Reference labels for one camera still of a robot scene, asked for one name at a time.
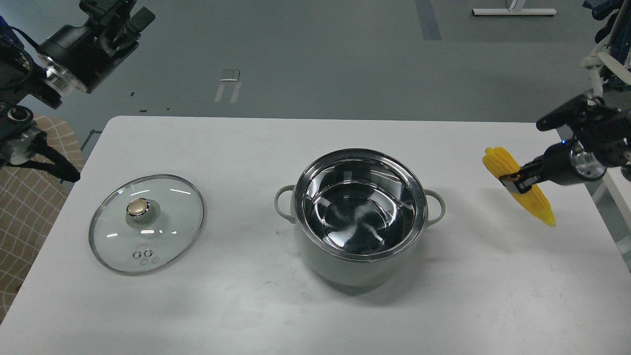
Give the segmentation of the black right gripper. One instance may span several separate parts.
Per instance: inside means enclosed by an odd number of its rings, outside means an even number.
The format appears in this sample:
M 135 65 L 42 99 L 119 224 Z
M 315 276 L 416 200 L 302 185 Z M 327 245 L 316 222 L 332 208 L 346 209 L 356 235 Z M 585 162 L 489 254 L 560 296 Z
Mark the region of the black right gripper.
M 516 193 L 525 195 L 534 183 L 551 181 L 558 185 L 573 185 L 601 179 L 607 168 L 592 152 L 586 151 L 577 140 L 563 140 L 546 149 L 543 155 L 518 171 L 502 175 L 503 185 L 515 185 Z

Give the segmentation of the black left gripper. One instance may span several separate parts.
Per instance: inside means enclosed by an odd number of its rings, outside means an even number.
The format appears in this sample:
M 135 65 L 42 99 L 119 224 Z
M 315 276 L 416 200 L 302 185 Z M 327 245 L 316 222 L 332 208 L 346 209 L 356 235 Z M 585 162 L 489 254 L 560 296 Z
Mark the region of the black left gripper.
M 59 94 L 92 93 L 120 65 L 118 55 L 134 50 L 156 18 L 146 7 L 131 14 L 135 5 L 135 0 L 81 0 L 79 8 L 88 15 L 85 26 L 65 25 L 37 48 L 45 83 Z M 93 30 L 101 29 L 100 43 Z

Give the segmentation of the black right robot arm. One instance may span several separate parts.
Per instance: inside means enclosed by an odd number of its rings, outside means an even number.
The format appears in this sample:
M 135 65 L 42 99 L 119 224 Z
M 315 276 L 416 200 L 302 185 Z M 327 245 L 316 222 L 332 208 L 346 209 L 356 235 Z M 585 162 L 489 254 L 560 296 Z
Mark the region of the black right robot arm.
M 581 59 L 590 74 L 591 90 L 568 100 L 536 122 L 539 131 L 567 127 L 570 139 L 553 144 L 543 155 L 519 168 L 501 173 L 499 182 L 512 193 L 523 195 L 534 186 L 551 181 L 573 185 L 601 179 L 608 168 L 630 167 L 630 110 L 607 106 L 604 81 L 612 76 L 630 83 L 630 71 L 618 54 L 630 52 L 630 2 L 585 2 L 588 9 L 609 15 L 596 46 Z

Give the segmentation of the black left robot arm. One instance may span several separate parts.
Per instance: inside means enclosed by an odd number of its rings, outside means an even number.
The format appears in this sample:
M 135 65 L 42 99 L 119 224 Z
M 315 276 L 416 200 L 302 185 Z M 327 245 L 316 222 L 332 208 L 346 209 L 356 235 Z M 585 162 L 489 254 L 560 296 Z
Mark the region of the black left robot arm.
M 44 171 L 77 182 L 76 166 L 47 141 L 28 96 L 56 109 L 72 91 L 91 94 L 138 48 L 140 35 L 156 18 L 135 0 L 82 0 L 81 26 L 64 25 L 42 43 L 1 23 L 1 166 Z

